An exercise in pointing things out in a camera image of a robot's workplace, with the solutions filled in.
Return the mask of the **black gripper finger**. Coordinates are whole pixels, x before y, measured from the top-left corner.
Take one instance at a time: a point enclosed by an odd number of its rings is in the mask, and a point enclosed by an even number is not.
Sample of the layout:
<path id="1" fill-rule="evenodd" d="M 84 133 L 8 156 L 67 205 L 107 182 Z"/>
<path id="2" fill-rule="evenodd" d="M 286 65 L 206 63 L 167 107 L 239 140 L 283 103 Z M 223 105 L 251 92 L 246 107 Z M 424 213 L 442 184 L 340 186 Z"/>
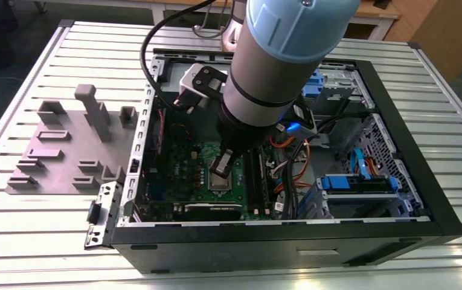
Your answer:
<path id="1" fill-rule="evenodd" d="M 210 172 L 222 178 L 228 178 L 234 165 L 235 157 L 234 152 L 226 149 L 223 153 L 218 154 L 210 165 Z"/>

